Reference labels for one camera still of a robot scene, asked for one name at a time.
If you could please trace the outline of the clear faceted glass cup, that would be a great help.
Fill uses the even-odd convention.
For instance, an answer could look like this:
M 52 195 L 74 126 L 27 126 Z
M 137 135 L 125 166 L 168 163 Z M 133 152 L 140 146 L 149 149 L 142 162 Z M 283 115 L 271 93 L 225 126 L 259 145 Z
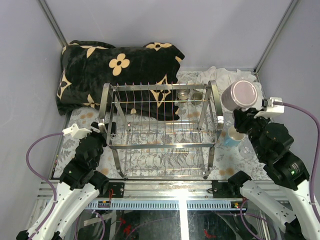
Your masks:
M 224 117 L 224 127 L 226 129 L 234 126 L 234 114 L 232 111 L 227 111 L 223 114 Z

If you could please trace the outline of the light blue mug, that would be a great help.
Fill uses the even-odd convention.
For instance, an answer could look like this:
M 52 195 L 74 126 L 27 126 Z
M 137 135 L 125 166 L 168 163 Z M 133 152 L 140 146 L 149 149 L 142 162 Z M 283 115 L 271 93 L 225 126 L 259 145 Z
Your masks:
M 226 131 L 223 145 L 225 147 L 236 147 L 244 138 L 244 133 L 239 133 L 234 126 L 231 126 Z

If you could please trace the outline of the pink mug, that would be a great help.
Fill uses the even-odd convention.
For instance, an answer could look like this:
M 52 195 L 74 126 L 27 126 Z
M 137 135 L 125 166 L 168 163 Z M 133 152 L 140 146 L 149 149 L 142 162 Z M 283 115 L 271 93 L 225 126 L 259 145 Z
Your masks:
M 250 108 L 257 102 L 257 100 L 257 90 L 248 80 L 238 80 L 233 82 L 221 95 L 221 102 L 229 111 Z

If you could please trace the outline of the clear glass tumbler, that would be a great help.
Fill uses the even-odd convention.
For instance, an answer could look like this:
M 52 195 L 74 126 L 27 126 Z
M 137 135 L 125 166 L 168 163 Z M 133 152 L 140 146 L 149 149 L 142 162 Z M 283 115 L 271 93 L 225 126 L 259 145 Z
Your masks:
M 245 159 L 253 158 L 256 155 L 255 150 L 249 140 L 244 140 L 242 143 L 240 143 L 238 145 L 238 151 L 239 154 Z

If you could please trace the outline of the olive beige mug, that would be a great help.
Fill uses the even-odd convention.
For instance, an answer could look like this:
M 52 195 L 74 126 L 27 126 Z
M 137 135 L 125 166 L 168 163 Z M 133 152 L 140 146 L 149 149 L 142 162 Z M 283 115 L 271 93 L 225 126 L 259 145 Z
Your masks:
M 191 96 L 191 103 L 195 106 L 200 105 L 203 101 L 203 94 L 199 91 L 195 91 Z

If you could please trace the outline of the stainless steel dish rack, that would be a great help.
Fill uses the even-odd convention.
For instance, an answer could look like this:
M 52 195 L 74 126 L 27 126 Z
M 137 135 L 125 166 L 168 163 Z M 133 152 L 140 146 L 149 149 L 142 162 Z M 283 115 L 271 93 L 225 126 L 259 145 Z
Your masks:
M 127 178 L 207 179 L 224 127 L 217 82 L 102 89 L 98 128 Z

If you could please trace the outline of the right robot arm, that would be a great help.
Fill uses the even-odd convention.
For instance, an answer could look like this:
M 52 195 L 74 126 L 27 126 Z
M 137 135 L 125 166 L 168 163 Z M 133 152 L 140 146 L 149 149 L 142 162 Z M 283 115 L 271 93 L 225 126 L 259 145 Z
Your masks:
M 266 193 L 243 171 L 228 179 L 228 192 L 244 197 L 263 210 L 284 232 L 287 240 L 318 240 L 320 238 L 320 206 L 310 189 L 312 180 L 303 161 L 290 151 L 294 138 L 284 124 L 258 116 L 259 111 L 233 111 L 234 127 L 246 134 L 255 155 L 268 177 L 286 194 L 291 210 Z

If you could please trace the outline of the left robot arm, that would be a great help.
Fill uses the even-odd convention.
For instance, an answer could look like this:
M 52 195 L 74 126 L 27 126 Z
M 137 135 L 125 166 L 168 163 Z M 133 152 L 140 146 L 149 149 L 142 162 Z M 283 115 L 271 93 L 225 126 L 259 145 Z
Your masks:
M 97 171 L 101 155 L 107 146 L 107 130 L 102 123 L 93 122 L 97 129 L 79 128 L 77 124 L 63 129 L 60 136 L 71 135 L 79 139 L 75 156 L 65 166 L 56 186 L 36 172 L 30 161 L 26 164 L 33 174 L 44 180 L 53 196 L 42 214 L 27 230 L 20 231 L 18 240 L 62 240 L 71 225 L 97 197 L 105 197 L 110 190 L 109 179 Z

